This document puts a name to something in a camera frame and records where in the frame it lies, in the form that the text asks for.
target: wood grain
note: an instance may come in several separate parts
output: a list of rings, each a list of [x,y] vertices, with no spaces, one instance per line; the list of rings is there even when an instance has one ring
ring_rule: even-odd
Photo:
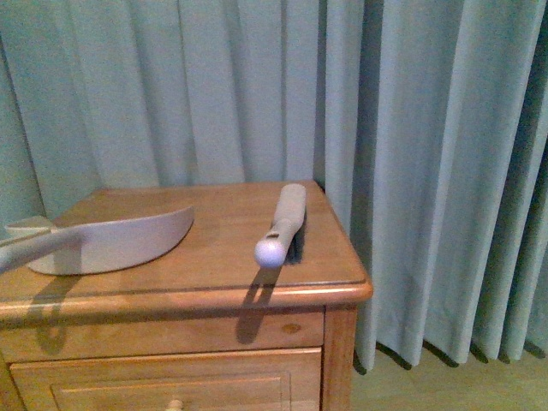
[[[9,374],[8,365],[0,354],[0,411],[25,411],[19,392]]]
[[[253,249],[270,228],[283,184],[99,190],[55,223],[66,227],[194,205],[194,226],[171,252],[123,271],[82,277],[46,276],[24,267],[6,272],[0,277],[0,319],[20,319],[36,307],[56,304],[67,306],[60,314],[94,311],[93,307],[128,311],[158,307],[162,301],[170,308],[181,304],[181,309],[195,309],[207,294],[227,289],[231,292],[223,296],[211,294],[208,304],[220,301],[217,307],[240,307],[248,290],[264,285]],[[308,287],[306,298],[316,305],[329,303],[331,297],[344,298],[347,291],[348,301],[371,294],[371,283],[325,195],[316,183],[303,184],[307,187],[303,260],[284,266],[271,298],[261,302],[293,304],[294,287]]]
[[[350,411],[356,305],[325,308],[322,411]]]
[[[97,319],[0,331],[8,362],[319,347],[323,309],[240,310]]]
[[[140,409],[164,409],[178,396],[198,409],[319,411],[320,361],[320,348],[306,348],[46,361],[11,371],[28,411],[135,409],[128,397]]]

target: drawer front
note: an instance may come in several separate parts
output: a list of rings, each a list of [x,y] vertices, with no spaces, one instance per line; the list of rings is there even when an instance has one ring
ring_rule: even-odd
[[[15,364],[28,411],[318,411],[321,349]]]
[[[241,310],[0,331],[6,362],[318,347],[323,308]]]

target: light blue curtain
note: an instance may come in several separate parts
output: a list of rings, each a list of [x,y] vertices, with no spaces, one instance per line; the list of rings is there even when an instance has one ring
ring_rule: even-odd
[[[3,223],[101,187],[316,179],[356,348],[548,349],[545,3],[0,3]]]
[[[413,366],[423,340],[458,363],[471,342],[521,355],[548,217],[541,195],[530,208],[545,173],[544,69],[523,106],[544,9],[366,2],[352,225],[376,288],[358,332],[366,368],[376,341]],[[531,336],[546,336],[536,324]]]

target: handle grip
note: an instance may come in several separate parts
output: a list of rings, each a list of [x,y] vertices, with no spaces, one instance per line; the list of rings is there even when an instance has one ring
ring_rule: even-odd
[[[80,241],[80,233],[75,229],[60,229],[25,240],[16,239],[13,243],[0,247],[0,273]]]

